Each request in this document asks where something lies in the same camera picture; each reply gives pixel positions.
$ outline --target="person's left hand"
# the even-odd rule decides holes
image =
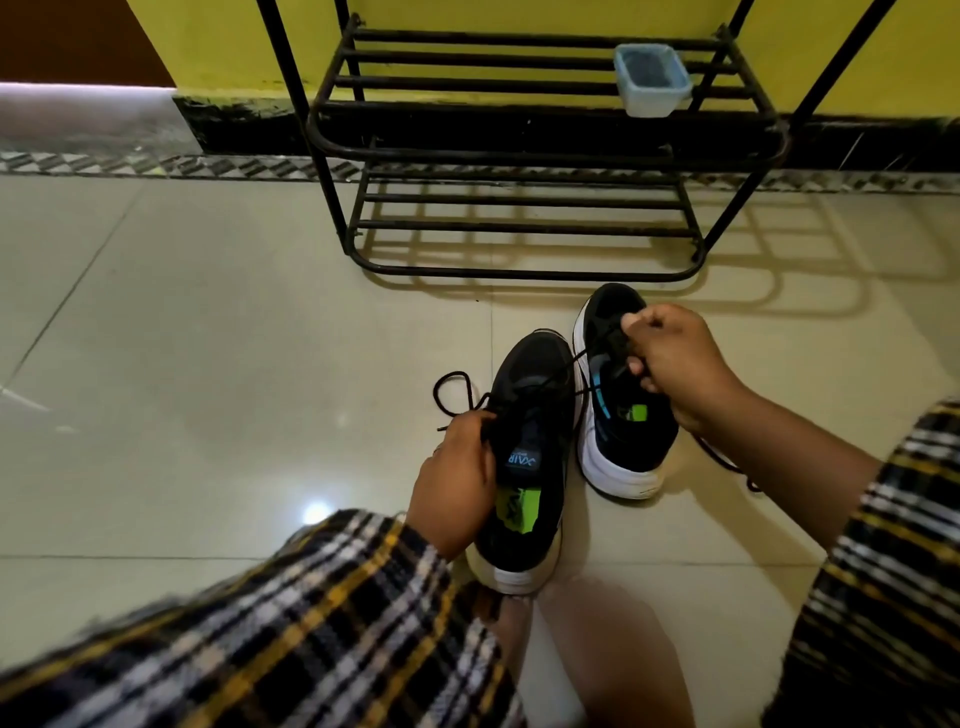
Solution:
[[[491,412],[467,412],[453,418],[444,441],[423,461],[407,509],[415,528],[451,561],[470,545],[493,509],[496,461],[480,426]]]

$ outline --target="blue plastic container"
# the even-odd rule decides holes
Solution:
[[[630,116],[669,116],[693,89],[677,51],[662,43],[618,45],[613,67],[623,108]]]

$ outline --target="brand logo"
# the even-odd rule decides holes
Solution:
[[[519,465],[522,468],[532,469],[537,466],[537,458],[531,455],[529,452],[524,452],[520,449],[514,450],[510,455],[510,460],[507,462],[510,465]]]

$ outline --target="black shoe with white sole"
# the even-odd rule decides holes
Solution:
[[[660,489],[658,468],[677,437],[677,422],[670,400],[642,389],[623,362],[604,353],[598,339],[623,314],[645,305],[633,288],[607,283],[584,304],[573,329],[574,350],[588,350],[577,364],[592,390],[581,395],[586,412],[577,444],[580,468],[597,490],[630,499],[648,498]]]
[[[467,561],[480,582],[502,594],[535,592],[560,558],[576,380],[569,345],[548,329],[521,339],[493,379],[487,408],[497,414],[496,505]]]

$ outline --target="plaid sleeve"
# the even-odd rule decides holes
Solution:
[[[413,529],[362,511],[0,676],[9,726],[522,722],[496,639],[444,560]]]
[[[960,725],[960,400],[861,499],[801,611],[764,725]]]

